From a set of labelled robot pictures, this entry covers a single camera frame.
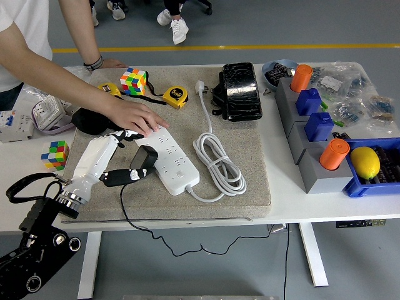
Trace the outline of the person's right hand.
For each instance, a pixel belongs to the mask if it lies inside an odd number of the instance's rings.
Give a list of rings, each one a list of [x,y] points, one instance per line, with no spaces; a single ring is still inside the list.
[[[159,131],[160,127],[169,127],[167,121],[145,104],[132,101],[114,99],[103,114],[119,127],[135,131],[145,138],[153,131]]]

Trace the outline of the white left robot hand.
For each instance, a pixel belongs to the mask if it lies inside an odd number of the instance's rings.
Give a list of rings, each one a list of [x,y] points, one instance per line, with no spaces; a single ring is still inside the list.
[[[92,186],[99,182],[118,144],[122,140],[132,141],[142,138],[144,138],[142,134],[128,129],[95,137],[87,145],[74,170],[71,183],[64,188],[64,191],[75,194],[85,201],[90,200]]]

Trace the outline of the person's left hand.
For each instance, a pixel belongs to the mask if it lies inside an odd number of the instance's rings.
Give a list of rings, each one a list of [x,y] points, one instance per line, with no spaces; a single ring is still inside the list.
[[[118,59],[103,59],[101,64],[96,67],[96,69],[104,69],[104,68],[128,68],[127,64],[124,64]]]

